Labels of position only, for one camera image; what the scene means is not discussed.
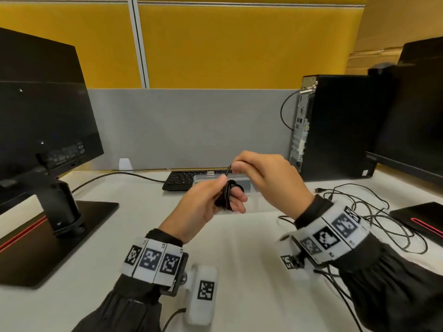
person's left hand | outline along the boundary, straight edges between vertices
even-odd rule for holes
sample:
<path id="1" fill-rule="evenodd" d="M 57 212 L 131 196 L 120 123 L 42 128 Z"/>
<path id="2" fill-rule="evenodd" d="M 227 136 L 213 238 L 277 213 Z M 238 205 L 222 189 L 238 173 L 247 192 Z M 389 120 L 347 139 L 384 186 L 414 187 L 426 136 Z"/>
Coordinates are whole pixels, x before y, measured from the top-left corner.
<path id="1" fill-rule="evenodd" d="M 163 232 L 180 239 L 184 244 L 193 239 L 220 209 L 214 205 L 228 178 L 219 178 L 194 185 L 180 200 L 177 207 L 159 226 Z M 230 203 L 234 212 L 245 213 L 243 203 L 248 197 L 235 187 L 231 189 Z"/>

cardboard box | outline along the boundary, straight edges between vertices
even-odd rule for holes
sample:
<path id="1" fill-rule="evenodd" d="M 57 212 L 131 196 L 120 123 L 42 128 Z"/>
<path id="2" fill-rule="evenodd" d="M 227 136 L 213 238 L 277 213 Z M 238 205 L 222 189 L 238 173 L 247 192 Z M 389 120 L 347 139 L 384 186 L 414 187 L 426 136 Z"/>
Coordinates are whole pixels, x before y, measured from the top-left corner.
<path id="1" fill-rule="evenodd" d="M 396 63 L 407 42 L 443 36 L 443 0 L 367 0 L 346 74 Z"/>

metal trim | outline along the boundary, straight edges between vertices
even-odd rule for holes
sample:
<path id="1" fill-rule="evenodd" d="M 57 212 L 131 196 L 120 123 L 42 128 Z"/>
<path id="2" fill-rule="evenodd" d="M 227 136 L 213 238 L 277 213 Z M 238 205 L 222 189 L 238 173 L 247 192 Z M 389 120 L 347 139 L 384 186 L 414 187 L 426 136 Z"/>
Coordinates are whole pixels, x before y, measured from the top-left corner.
<path id="1" fill-rule="evenodd" d="M 290 7 L 290 8 L 357 8 L 364 4 L 316 4 L 316 3 L 241 3 L 241 2 L 186 2 L 186 1 L 139 1 L 140 5 L 152 6 L 215 6 L 215 7 Z"/>
<path id="2" fill-rule="evenodd" d="M 127 0 L 0 0 L 0 3 L 127 3 Z"/>
<path id="3" fill-rule="evenodd" d="M 149 77 L 147 75 L 146 55 L 144 53 L 143 35 L 141 32 L 140 14 L 137 0 L 128 0 L 129 16 L 131 18 L 132 34 L 136 48 L 137 63 L 139 67 L 141 87 L 149 89 Z"/>

person's right hand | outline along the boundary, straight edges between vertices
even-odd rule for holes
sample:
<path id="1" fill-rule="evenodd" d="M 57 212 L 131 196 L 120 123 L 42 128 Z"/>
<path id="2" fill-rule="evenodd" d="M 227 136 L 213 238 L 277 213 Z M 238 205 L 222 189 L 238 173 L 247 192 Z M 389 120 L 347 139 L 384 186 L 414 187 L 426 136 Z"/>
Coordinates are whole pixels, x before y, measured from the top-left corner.
<path id="1" fill-rule="evenodd" d="M 314 200 L 297 169 L 281 155 L 243 151 L 235 157 L 232 172 L 246 174 L 272 206 L 293 219 Z"/>

gray partition panel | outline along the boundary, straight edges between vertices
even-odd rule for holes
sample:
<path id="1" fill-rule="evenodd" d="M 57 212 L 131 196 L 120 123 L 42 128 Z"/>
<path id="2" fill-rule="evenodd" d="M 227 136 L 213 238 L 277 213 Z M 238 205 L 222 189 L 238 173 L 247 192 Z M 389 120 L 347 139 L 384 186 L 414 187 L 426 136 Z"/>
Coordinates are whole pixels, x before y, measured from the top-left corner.
<path id="1" fill-rule="evenodd" d="M 94 170 L 226 167 L 242 150 L 287 157 L 294 90 L 89 90 L 105 154 Z M 283 117 L 294 121 L 296 95 Z"/>

